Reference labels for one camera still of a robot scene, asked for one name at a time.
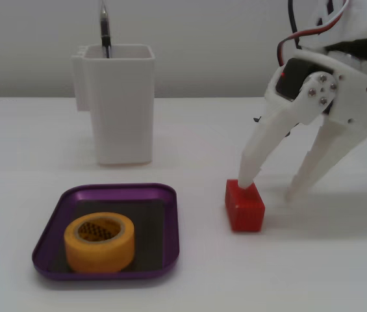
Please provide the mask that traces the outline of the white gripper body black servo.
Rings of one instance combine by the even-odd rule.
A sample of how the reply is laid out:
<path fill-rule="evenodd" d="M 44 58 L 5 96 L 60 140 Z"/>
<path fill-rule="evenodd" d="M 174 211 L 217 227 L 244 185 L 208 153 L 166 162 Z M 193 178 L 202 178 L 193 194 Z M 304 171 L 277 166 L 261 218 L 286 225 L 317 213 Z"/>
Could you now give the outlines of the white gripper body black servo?
<path fill-rule="evenodd" d="M 331 55 L 299 50 L 268 84 L 264 125 L 289 131 L 327 111 L 330 122 L 367 131 L 367 74 Z"/>

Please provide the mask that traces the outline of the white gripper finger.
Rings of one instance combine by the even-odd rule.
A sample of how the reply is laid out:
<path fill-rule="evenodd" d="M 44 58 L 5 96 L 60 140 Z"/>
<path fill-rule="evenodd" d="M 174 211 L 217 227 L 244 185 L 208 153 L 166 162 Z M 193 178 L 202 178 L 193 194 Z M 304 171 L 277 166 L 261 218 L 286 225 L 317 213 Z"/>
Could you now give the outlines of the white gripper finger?
<path fill-rule="evenodd" d="M 356 122 L 344 125 L 333 121 L 325 114 L 314 144 L 294 176 L 285 200 L 291 202 L 305 194 L 352 149 L 366 139 L 367 129 L 360 128 Z"/>
<path fill-rule="evenodd" d="M 281 77 L 281 73 L 277 72 L 270 80 L 264 95 L 265 113 L 242 152 L 238 186 L 243 189 L 253 184 L 260 167 L 283 138 L 297 124 L 309 125 L 336 96 L 335 91 L 329 90 L 331 84 L 337 84 L 330 73 L 314 72 L 308 75 L 292 101 L 275 90 Z"/>

